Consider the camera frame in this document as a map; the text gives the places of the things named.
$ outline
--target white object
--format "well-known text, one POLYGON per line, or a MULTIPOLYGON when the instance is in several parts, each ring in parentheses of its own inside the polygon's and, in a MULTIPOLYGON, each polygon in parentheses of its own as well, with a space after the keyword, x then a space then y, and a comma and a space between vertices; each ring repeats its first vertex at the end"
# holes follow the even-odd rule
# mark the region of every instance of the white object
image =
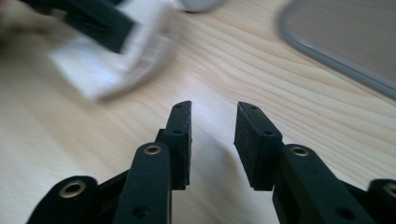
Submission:
POLYGON ((178 9, 188 12, 203 12, 223 0, 170 0, 178 9))
POLYGON ((165 1, 125 0, 117 9, 137 23, 120 54, 85 35, 50 54, 68 81, 92 100, 127 91, 158 73, 179 33, 177 11, 165 1))

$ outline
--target wood grain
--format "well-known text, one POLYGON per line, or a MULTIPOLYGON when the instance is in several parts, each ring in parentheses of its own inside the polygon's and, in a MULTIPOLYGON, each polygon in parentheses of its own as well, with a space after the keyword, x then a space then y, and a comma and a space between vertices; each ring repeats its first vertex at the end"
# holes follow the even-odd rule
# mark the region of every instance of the wood grain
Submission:
POLYGON ((168 66, 111 101, 83 99, 48 52, 66 28, 14 32, 0 47, 0 223, 23 223, 57 182, 100 183, 128 169, 172 105, 192 101, 191 185, 174 192, 174 223, 278 223, 233 146, 238 101, 259 106, 285 143, 313 148, 342 180, 365 189, 396 179, 396 103, 289 47, 275 21, 288 1, 230 0, 183 14, 168 66))

